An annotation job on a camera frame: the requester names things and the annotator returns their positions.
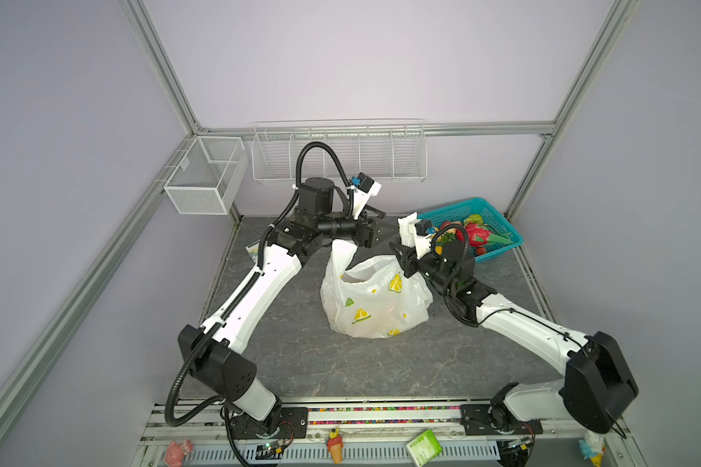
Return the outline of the white plastic bag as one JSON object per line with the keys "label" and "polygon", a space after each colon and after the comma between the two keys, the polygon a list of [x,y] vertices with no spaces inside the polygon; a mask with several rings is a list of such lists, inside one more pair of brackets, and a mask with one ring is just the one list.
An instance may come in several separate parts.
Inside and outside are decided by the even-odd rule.
{"label": "white plastic bag", "polygon": [[321,303],[332,331],[355,339],[388,339],[430,319],[433,296],[420,274],[405,276],[393,255],[352,266],[356,251],[346,239],[331,243]]}

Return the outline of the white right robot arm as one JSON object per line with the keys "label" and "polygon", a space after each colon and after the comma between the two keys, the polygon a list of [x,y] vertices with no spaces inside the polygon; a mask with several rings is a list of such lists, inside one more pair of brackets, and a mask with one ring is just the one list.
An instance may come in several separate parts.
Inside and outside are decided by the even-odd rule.
{"label": "white right robot arm", "polygon": [[597,434],[615,430],[639,387],[612,336],[570,330],[519,307],[476,279],[471,260],[451,248],[418,256],[400,241],[389,246],[403,274],[424,278],[459,323],[499,333],[559,373],[549,383],[504,386],[487,414],[494,430],[512,432],[533,420],[573,420]]}

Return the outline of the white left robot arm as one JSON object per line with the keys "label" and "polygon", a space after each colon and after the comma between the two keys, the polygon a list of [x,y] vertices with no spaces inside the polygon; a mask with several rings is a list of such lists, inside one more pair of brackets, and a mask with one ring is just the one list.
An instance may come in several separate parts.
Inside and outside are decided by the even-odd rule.
{"label": "white left robot arm", "polygon": [[[167,395],[167,425],[181,426],[221,402],[247,414],[263,430],[275,430],[280,398],[259,381],[255,365],[243,352],[282,288],[319,249],[335,239],[366,248],[376,243],[379,230],[367,214],[372,209],[370,198],[380,190],[380,183],[364,173],[352,178],[345,188],[320,177],[295,185],[286,209],[260,237],[257,261],[249,275],[200,327],[186,326],[180,332],[183,364]],[[174,409],[186,377],[200,381],[214,395],[176,416]]]}

